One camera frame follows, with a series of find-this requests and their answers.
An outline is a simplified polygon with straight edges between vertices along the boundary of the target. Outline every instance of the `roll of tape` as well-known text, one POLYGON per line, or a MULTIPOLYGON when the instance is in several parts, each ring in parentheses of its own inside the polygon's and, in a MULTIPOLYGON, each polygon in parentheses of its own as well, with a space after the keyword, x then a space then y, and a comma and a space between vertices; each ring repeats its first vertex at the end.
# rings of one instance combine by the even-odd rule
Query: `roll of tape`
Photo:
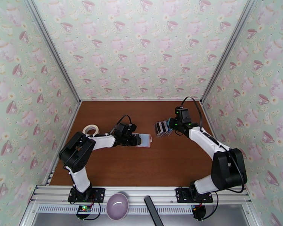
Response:
POLYGON ((94 134, 98 134, 100 132, 100 130, 98 129, 97 125, 94 125, 94 124, 91 124, 91 125, 88 125, 86 126, 84 129, 83 129, 83 133, 86 134, 86 135, 89 135, 87 134, 88 131, 90 130, 95 130, 94 134))

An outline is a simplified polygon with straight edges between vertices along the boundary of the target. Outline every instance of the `metal grate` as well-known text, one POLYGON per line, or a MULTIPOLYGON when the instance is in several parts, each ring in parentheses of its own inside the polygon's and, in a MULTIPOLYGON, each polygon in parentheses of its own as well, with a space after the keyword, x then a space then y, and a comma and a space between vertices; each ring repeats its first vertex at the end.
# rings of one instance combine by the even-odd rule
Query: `metal grate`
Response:
MULTIPOLYGON (((76 214, 79 205, 53 205, 53 204, 40 204, 38 213, 54 213, 54 214, 76 214)), ((157 206, 158 214, 160 215, 189 215, 192 212, 191 206, 157 206)), ((96 214, 100 211, 98 206, 91 210, 91 214, 96 214)), ((106 206, 102 206, 101 214, 107 214, 106 206)), ((149 215, 146 206, 129 206, 128 215, 149 215)))

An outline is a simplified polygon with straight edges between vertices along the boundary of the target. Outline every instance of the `purple bowl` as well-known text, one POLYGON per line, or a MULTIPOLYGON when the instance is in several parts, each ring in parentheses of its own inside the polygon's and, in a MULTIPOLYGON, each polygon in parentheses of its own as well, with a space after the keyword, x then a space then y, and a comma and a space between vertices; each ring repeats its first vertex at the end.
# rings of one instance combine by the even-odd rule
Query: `purple bowl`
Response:
POLYGON ((129 201, 122 193, 112 195, 106 206, 107 215, 112 220, 123 219, 129 210, 129 201))

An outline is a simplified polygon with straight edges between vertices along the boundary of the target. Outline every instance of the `wallpaper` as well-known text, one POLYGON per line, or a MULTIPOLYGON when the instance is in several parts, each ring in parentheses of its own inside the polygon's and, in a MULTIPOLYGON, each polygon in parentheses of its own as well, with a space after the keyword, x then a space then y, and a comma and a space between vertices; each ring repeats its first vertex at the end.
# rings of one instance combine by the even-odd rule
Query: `wallpaper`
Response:
POLYGON ((34 0, 81 99, 200 99, 247 0, 34 0))
POLYGON ((0 225, 18 225, 76 102, 22 0, 0 0, 0 225))
POLYGON ((259 0, 205 101, 218 138, 241 149, 265 225, 283 225, 283 0, 259 0))

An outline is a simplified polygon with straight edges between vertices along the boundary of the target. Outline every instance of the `brown wooden surface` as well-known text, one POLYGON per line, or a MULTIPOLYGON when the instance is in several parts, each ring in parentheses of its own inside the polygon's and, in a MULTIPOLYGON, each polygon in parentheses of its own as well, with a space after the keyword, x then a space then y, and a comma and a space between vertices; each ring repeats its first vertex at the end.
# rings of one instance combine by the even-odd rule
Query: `brown wooden surface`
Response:
MULTIPOLYGON (((109 132, 115 123, 128 114, 137 125, 136 133, 151 134, 150 148, 113 147, 92 152, 86 166, 87 175, 96 186, 188 186, 193 180, 210 174, 211 159, 185 136, 155 137, 153 125, 157 121, 175 117, 179 101, 115 101, 83 102, 70 135, 82 131, 89 124, 109 132)), ((192 120, 199 122, 198 112, 190 101, 185 102, 192 120)), ((203 115, 203 126, 211 133, 203 115)), ((51 185, 72 185, 70 175, 59 161, 51 185)))

